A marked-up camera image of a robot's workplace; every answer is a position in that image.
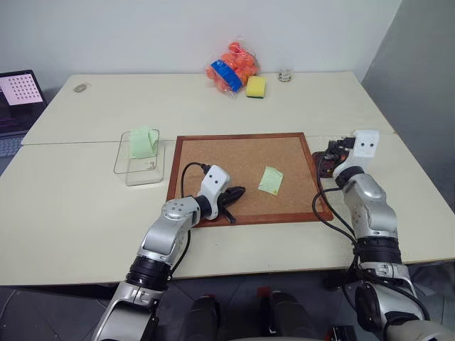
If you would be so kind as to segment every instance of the laptop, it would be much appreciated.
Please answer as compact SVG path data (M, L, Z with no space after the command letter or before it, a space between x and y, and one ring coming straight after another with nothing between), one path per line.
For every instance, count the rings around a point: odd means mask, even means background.
M16 155L47 105L32 70L0 73L0 166Z

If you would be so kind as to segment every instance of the black cable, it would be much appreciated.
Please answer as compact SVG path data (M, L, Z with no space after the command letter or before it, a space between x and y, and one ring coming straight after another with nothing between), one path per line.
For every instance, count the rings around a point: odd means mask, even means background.
M320 216L320 214L318 213L318 211L316 210L316 201L318 200L318 197L320 195L322 195L322 193L326 193L326 192L335 192L337 190L341 190L340 188L329 188L327 190L322 190L321 192L317 193L314 198L313 198L313 202L311 203L311 207L313 208L313 213L314 215L323 223L325 224L326 226L330 227L331 229L334 229L335 231L337 232L340 232L341 234L343 234L344 236L346 236L347 238L349 238L352 243L354 244L354 247L357 247L357 241L355 240L355 238L350 235L349 233L347 233L346 231L343 231L342 229L340 229L339 227L335 226L335 225L332 225L330 222L327 222L324 218L322 218Z
M190 162L188 165L185 166L185 168L183 169L183 172L182 172L182 176L180 178L180 195L181 195L181 197L185 197L185 195L183 194L183 182L185 181L185 173L188 170L188 168L190 168L190 166L202 167L203 164L199 163L199 162Z
M184 184L184 181L185 181L185 173L188 170L188 168L190 168L190 166L200 166L202 168L205 165L203 163L199 163L199 162L190 162L188 165L185 166L185 168L183 169L183 172L182 172L182 176L180 178L180 194L181 194L181 197L185 197L185 195L183 194L183 184ZM183 261L183 258L185 258L186 252L188 252L188 249L190 248L190 243L191 243L191 230L189 229L188 233L186 234L185 249L183 250L182 255L180 255L180 257L178 258L178 261L176 262L176 265L174 265L172 270L171 270L171 278L173 276L173 273L176 272L176 269L178 268L180 263Z
M173 273L176 272L176 269L178 268L180 263L183 261L183 258L185 258L186 252L188 252L188 249L190 248L190 242L191 242L191 232L190 232L190 230L188 230L188 233L186 235L185 249L183 250L182 255L180 255L180 258L178 259L178 261L176 262L176 265L173 266L173 268L171 270L171 277L173 276Z
M382 329L382 341L387 341L387 330L389 329L390 325L394 322L397 322L399 320L401 320L402 317L397 317L397 318L391 318L390 320L388 320L385 325L384 325L384 328Z
M321 183L321 164L322 164L322 161L323 161L325 155L326 155L326 151L324 151L324 153L321 155L321 158L319 159L319 162L318 162L318 166L316 168L316 182L318 184L319 192L323 192L322 183ZM322 194L321 196L322 196L322 199L324 200L324 202L326 203L327 207L329 208L329 210L332 211L332 213L335 215L335 217L337 217L338 220L340 220L341 223L344 226L346 226L346 228L349 230L349 232L355 237L354 229L339 215L338 212L336 212L336 210L332 207L332 205L330 205L330 203L327 200L326 195Z
M350 299L348 291L346 290L346 281L348 279L348 274L357 268L357 262L358 262L358 256L355 255L352 263L349 266L348 271L345 274L345 277L343 279L343 283L341 284L341 290L343 291L343 295L348 301L349 305L352 307L352 309L357 313L357 309L355 308L355 303Z
M420 300L417 297L415 297L411 293L408 293L407 291L404 291L404 290L402 290L402 289L400 289L400 288L398 288L396 286L393 286L392 284L389 284L389 283L383 281L380 277L377 277L376 275L369 274L366 271L360 271L360 272L361 272L361 276L363 278L366 278L367 280L369 280L369 281L371 281L373 283L380 284L381 286L389 288L390 290L393 290L393 291L396 291L398 293L401 293L403 296L406 296L407 298L409 298L411 301L413 301L415 304L417 304L419 306L419 308L422 311L422 314L424 316L424 319L427 320L427 321L430 320L429 314L428 314L428 310L425 308L423 303L420 302Z

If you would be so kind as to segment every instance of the yellow sticky note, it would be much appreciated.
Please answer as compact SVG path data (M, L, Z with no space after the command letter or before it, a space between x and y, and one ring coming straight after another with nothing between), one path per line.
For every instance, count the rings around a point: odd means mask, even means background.
M283 181L283 173L276 168L265 166L264 175L262 176L261 183L258 190L278 195L279 186Z
M129 157L151 158L158 149L158 131L147 126L132 130L129 135Z

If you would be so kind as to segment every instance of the plastic bag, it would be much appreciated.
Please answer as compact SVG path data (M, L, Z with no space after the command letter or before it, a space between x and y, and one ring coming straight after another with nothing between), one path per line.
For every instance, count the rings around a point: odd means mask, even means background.
M255 54L247 50L241 40L235 40L220 58L205 69L205 74L215 86L226 94L235 94L248 82L250 76L259 72Z

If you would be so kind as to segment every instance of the keyboard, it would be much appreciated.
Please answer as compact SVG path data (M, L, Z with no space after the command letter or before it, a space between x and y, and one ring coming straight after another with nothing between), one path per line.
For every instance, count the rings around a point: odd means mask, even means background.
M21 137L11 137L10 139L0 140L0 158L3 156L14 156L21 147Z

